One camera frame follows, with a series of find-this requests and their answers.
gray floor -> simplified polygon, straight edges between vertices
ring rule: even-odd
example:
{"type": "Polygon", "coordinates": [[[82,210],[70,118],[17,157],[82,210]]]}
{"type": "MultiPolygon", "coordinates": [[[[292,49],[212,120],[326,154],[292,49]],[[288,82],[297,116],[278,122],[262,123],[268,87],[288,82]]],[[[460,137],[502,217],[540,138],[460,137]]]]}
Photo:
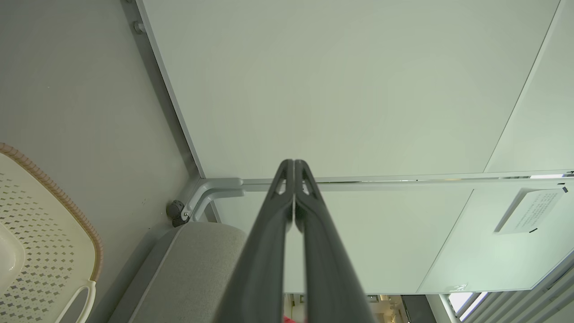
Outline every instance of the gray floor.
{"type": "Polygon", "coordinates": [[[121,0],[0,2],[0,141],[84,211],[104,244],[90,322],[106,322],[166,204],[198,177],[145,36],[121,0]]]}

beige laundry basket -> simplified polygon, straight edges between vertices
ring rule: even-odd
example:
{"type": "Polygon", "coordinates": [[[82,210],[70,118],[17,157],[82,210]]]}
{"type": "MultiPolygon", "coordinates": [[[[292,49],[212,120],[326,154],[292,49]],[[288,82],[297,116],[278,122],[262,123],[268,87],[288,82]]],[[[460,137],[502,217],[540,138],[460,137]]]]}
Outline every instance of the beige laundry basket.
{"type": "Polygon", "coordinates": [[[0,323],[59,322],[102,268],[102,243],[78,207],[32,161],[0,143],[0,323]]]}

window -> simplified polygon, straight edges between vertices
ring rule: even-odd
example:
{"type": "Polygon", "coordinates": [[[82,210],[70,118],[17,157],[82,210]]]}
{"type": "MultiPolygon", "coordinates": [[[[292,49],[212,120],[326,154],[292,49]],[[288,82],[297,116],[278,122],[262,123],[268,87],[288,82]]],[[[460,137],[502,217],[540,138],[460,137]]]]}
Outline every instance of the window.
{"type": "Polygon", "coordinates": [[[448,301],[452,311],[456,317],[461,321],[474,312],[474,310],[482,303],[484,298],[488,295],[487,292],[483,293],[452,293],[448,294],[448,301]]]}

white partition panel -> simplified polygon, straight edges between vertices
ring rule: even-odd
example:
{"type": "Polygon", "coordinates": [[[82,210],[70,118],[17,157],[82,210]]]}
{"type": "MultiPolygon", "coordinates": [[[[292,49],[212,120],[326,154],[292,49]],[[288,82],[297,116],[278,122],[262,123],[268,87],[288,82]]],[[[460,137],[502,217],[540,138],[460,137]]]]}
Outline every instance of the white partition panel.
{"type": "Polygon", "coordinates": [[[138,0],[208,178],[483,172],[558,0],[138,0]]]}
{"type": "Polygon", "coordinates": [[[563,0],[486,169],[574,171],[574,1],[563,0]]]}
{"type": "MultiPolygon", "coordinates": [[[[559,189],[530,182],[527,189],[559,189]]],[[[565,193],[531,233],[494,231],[521,187],[475,189],[419,293],[523,290],[534,287],[574,248],[574,193],[565,193]]]]}
{"type": "MultiPolygon", "coordinates": [[[[412,294],[422,283],[471,189],[323,192],[366,293],[412,294]]],[[[249,232],[266,193],[217,200],[225,224],[249,232]]],[[[304,292],[302,235],[287,234],[285,292],[304,292]]]]}

